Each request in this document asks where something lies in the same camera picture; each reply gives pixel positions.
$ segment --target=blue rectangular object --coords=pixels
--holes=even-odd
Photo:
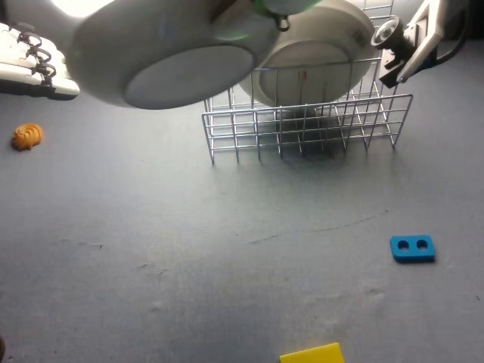
[[[393,258],[400,263],[433,262],[436,248],[431,236],[393,236],[390,240]]]

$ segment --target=tabletop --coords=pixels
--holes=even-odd
[[[351,363],[484,354],[484,43],[415,76],[397,148],[210,162],[201,104],[127,110],[2,96],[7,361]],[[45,140],[11,149],[21,123]],[[436,262],[389,239],[430,234]]]

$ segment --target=dish rack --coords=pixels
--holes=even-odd
[[[368,6],[367,0],[364,0],[361,7],[375,28],[392,14],[394,0],[389,0],[385,5],[381,2],[378,1],[378,6]],[[250,76],[253,90],[254,75],[274,73],[276,107],[261,104],[254,99],[253,92],[249,96],[239,85],[205,100],[206,112],[202,114],[202,121],[212,163],[215,162],[215,154],[222,151],[234,152],[239,161],[239,154],[243,150],[256,150],[260,160],[261,152],[267,148],[277,148],[281,157],[286,150],[296,150],[302,156],[308,150],[313,152],[315,147],[319,152],[331,151],[335,144],[340,144],[346,152],[354,140],[361,140],[365,150],[368,150],[374,138],[386,138],[395,147],[413,95],[398,94],[398,86],[384,88],[378,80],[381,56],[350,62],[350,74],[359,62],[368,62],[369,71],[355,87],[332,102],[278,106],[277,80],[281,68],[257,69]],[[309,68],[320,67],[328,71],[337,65],[341,64],[302,65],[284,69],[299,71],[299,79],[302,80],[303,73]],[[321,94],[321,99],[324,99],[324,85],[321,85]]]

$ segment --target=hole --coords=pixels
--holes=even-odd
[[[418,240],[417,247],[419,250],[426,250],[429,245],[426,240]]]
[[[403,251],[408,251],[408,242],[406,240],[401,240],[399,242],[399,249]]]

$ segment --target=yellow object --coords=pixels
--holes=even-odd
[[[12,137],[12,145],[19,151],[31,149],[40,144],[44,132],[35,123],[24,123],[17,127]]]
[[[339,343],[281,355],[279,359],[281,363],[345,363]]]

